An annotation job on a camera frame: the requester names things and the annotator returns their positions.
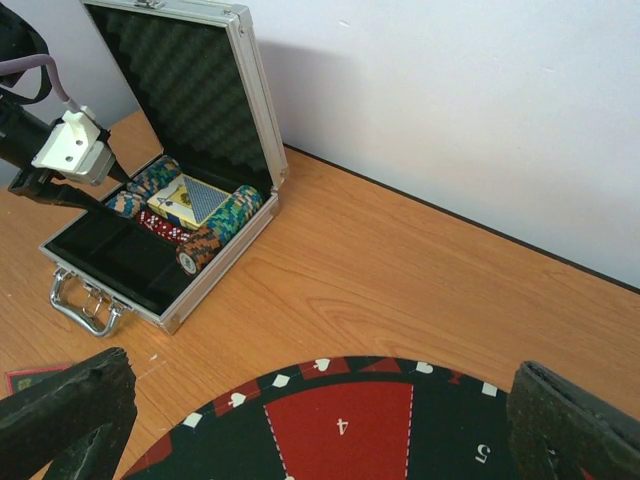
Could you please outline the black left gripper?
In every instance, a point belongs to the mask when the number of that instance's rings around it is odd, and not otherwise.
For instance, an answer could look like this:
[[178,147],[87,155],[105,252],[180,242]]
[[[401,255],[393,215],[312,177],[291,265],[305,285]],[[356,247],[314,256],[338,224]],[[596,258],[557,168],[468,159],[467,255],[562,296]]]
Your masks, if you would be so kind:
[[[107,176],[120,182],[128,183],[131,177],[118,162],[111,147],[105,143],[107,154]],[[36,203],[77,208],[86,211],[106,211],[109,207],[86,193],[84,190],[69,184],[56,184],[54,179],[61,180],[62,175],[55,170],[28,167],[20,169],[8,185],[8,191],[16,196],[25,197]]]

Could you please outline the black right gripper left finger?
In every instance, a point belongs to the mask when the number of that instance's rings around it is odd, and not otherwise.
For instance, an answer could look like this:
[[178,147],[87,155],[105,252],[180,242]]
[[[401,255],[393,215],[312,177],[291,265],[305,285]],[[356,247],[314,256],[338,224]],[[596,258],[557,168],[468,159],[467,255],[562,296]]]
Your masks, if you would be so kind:
[[1,477],[112,479],[131,435],[136,376],[108,348],[1,401]]

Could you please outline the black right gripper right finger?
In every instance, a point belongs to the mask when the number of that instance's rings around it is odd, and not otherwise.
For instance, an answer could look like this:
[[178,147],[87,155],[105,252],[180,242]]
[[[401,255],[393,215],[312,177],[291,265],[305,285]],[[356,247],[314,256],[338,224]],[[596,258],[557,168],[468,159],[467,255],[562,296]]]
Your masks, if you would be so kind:
[[637,479],[639,421],[535,361],[506,403],[522,479]]

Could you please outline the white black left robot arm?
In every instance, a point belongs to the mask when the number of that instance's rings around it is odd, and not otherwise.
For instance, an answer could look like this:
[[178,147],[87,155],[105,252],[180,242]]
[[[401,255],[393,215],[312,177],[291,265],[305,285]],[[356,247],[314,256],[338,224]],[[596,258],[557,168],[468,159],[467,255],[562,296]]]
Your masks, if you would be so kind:
[[[65,107],[50,124],[25,107],[56,94]],[[86,211],[106,206],[72,184],[99,186],[129,175],[116,159],[110,131],[64,89],[43,37],[15,12],[1,7],[1,159],[18,169],[8,190],[40,204]]]

